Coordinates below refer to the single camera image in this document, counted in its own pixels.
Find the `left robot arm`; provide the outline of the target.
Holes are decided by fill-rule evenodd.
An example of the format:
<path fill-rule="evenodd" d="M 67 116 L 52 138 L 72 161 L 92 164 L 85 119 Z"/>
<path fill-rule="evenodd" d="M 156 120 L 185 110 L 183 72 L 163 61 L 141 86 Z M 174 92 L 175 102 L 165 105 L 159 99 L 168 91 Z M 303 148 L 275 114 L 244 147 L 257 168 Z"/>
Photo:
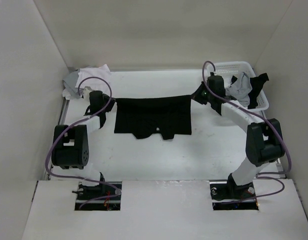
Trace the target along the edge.
<path fill-rule="evenodd" d="M 78 179 L 92 184 L 89 193 L 94 199 L 102 199 L 106 195 L 106 186 L 100 178 L 89 176 L 60 175 L 52 173 L 50 165 L 63 170 L 83 170 L 90 158 L 89 135 L 101 129 L 106 122 L 106 113 L 110 112 L 115 99 L 99 90 L 86 93 L 83 97 L 89 106 L 82 117 L 71 124 L 58 124 L 54 127 L 53 143 L 49 150 L 45 168 L 50 175 L 57 178 Z"/>

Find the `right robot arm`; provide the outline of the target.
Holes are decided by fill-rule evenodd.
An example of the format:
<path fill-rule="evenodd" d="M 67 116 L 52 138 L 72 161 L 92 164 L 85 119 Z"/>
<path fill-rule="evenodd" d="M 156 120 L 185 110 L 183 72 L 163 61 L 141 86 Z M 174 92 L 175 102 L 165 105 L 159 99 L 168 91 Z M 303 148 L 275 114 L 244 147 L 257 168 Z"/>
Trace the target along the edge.
<path fill-rule="evenodd" d="M 253 198 L 255 195 L 247 191 L 253 187 L 254 178 L 261 178 L 261 171 L 268 164 L 287 153 L 280 122 L 251 112 L 226 96 L 224 79 L 220 75 L 204 79 L 191 98 L 201 105 L 210 104 L 214 111 L 230 119 L 246 134 L 245 159 L 229 174 L 225 184 L 211 187 L 211 197 L 217 201 Z"/>

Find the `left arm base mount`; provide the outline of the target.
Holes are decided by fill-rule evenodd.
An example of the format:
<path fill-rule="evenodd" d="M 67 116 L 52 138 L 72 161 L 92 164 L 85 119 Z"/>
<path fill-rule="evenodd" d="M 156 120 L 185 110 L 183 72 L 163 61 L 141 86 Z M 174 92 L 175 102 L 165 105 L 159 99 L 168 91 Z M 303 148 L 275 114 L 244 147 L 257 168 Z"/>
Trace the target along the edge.
<path fill-rule="evenodd" d="M 116 189 L 122 190 L 122 182 L 111 182 L 108 186 L 98 184 L 87 186 L 80 183 L 75 195 L 75 211 L 119 211 L 121 209 L 121 194 Z"/>

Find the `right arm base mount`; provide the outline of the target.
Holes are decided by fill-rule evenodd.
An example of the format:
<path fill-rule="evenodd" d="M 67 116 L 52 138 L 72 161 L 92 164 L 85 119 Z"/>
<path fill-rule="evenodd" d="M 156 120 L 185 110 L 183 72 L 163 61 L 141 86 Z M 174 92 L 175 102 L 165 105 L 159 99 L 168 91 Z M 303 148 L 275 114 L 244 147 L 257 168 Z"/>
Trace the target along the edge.
<path fill-rule="evenodd" d="M 229 188 L 226 181 L 212 181 L 209 183 L 212 208 L 215 211 L 258 211 L 259 206 L 253 183 Z"/>

